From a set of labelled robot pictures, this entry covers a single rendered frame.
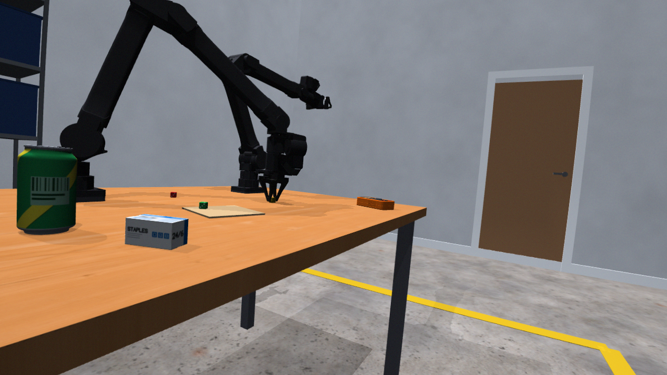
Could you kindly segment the green soda can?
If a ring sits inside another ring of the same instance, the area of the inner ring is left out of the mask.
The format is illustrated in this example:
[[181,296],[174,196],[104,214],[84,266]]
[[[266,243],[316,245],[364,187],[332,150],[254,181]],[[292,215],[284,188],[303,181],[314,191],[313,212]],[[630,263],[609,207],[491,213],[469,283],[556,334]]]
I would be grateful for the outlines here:
[[73,148],[24,145],[17,162],[17,228],[32,235],[76,224],[77,159]]

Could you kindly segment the beige flat mat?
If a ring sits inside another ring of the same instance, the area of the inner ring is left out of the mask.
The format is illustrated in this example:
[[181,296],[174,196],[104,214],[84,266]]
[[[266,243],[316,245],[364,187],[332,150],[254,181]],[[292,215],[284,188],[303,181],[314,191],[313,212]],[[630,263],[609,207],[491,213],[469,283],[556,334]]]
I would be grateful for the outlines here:
[[240,206],[208,206],[207,209],[199,209],[199,207],[182,207],[182,209],[203,217],[207,217],[209,219],[265,215],[264,212],[259,212]]

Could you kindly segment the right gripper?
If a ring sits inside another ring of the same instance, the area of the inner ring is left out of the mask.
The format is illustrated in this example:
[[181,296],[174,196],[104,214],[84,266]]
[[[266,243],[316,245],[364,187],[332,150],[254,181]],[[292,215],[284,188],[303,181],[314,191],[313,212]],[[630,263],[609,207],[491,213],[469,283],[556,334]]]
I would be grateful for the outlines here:
[[[272,195],[276,199],[276,202],[278,201],[282,191],[285,189],[286,185],[289,182],[289,178],[285,178],[285,175],[291,176],[291,174],[288,174],[286,171],[273,171],[273,170],[267,170],[267,154],[277,154],[279,153],[266,153],[265,157],[265,169],[257,169],[255,173],[264,173],[264,176],[259,176],[259,182],[260,185],[262,186],[262,189],[264,190],[265,198],[268,202],[271,201]],[[264,171],[264,172],[261,172]],[[269,193],[267,191],[267,187],[265,183],[269,183]],[[277,183],[281,183],[281,186],[279,188],[279,191],[276,194],[277,190]]]

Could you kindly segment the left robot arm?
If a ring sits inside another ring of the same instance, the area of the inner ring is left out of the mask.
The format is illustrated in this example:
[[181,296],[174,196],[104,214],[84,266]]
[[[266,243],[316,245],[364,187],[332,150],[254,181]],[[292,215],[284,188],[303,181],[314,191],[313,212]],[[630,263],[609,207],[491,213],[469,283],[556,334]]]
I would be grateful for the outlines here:
[[[258,59],[248,55],[248,53],[232,55],[229,56],[229,59],[247,76],[251,76],[271,87],[281,90],[281,92],[284,92],[292,99],[301,98],[300,100],[306,104],[310,104],[314,99],[320,100],[320,94],[316,92],[320,87],[317,79],[302,76],[300,84],[290,81],[290,79],[286,79],[280,74],[262,66]],[[226,84],[224,84],[224,87],[240,136],[241,146],[238,148],[240,151],[239,162],[240,170],[243,170],[240,171],[238,186],[231,186],[231,190],[263,192],[262,187],[259,187],[258,173],[255,173],[255,170],[265,169],[266,152],[256,138],[248,106]]]

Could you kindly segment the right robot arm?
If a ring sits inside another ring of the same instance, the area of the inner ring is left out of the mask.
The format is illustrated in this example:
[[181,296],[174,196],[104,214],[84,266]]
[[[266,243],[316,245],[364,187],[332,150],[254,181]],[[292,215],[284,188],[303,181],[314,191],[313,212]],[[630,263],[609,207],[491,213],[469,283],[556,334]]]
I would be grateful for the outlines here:
[[265,96],[230,61],[209,36],[205,35],[185,7],[169,0],[130,0],[125,19],[110,46],[90,94],[80,109],[77,123],[67,126],[60,133],[60,145],[63,148],[73,148],[73,156],[77,159],[76,197],[106,196],[106,190],[94,188],[90,163],[85,160],[107,153],[104,150],[103,128],[108,126],[115,105],[153,26],[173,35],[180,44],[194,53],[259,117],[267,128],[267,134],[271,134],[267,137],[266,152],[279,153],[267,154],[266,169],[286,171],[297,176],[303,168],[307,142],[305,136],[287,132],[290,117],[285,111]]

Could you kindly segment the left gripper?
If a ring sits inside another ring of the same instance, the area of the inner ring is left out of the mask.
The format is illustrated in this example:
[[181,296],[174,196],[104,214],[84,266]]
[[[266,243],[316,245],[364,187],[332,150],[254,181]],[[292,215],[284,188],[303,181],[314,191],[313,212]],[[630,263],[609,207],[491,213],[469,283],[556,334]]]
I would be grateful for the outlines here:
[[[329,109],[329,108],[331,108],[332,105],[331,105],[329,96],[326,96],[325,103],[323,104],[324,99],[325,99],[325,96],[320,95],[320,100],[319,101],[316,100],[316,99],[312,100],[312,102],[309,105],[306,104],[306,109],[309,110],[309,109]],[[328,104],[330,106],[328,106]]]

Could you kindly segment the orange digital multimeter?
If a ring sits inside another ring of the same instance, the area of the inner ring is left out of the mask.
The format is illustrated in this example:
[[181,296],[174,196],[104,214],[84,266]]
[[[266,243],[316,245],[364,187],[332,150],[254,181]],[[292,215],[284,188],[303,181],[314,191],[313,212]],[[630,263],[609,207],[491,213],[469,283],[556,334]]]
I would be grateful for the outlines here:
[[394,210],[394,201],[373,197],[357,197],[357,206],[371,207],[380,210]]

